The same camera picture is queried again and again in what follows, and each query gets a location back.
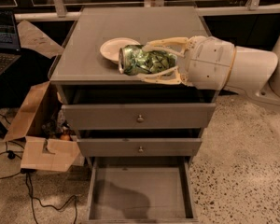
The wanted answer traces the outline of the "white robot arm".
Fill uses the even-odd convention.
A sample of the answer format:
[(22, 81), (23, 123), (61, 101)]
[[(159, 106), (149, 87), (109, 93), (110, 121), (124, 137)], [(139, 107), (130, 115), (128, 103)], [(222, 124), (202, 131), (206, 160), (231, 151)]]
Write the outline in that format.
[(145, 82), (231, 91), (255, 105), (280, 112), (280, 36), (272, 51), (201, 35), (150, 41), (143, 50), (168, 51), (184, 59), (157, 74), (140, 74)]

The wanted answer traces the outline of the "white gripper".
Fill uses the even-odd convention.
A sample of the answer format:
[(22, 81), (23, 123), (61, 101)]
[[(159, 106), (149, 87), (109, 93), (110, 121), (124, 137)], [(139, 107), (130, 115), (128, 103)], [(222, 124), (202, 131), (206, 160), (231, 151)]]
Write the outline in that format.
[[(178, 46), (180, 51), (172, 49)], [(155, 74), (138, 74), (137, 77), (152, 84), (185, 85), (199, 90), (223, 89), (235, 59), (236, 48), (231, 42), (213, 36), (171, 37), (147, 42), (142, 51), (165, 51), (185, 57), (185, 71), (178, 66)]]

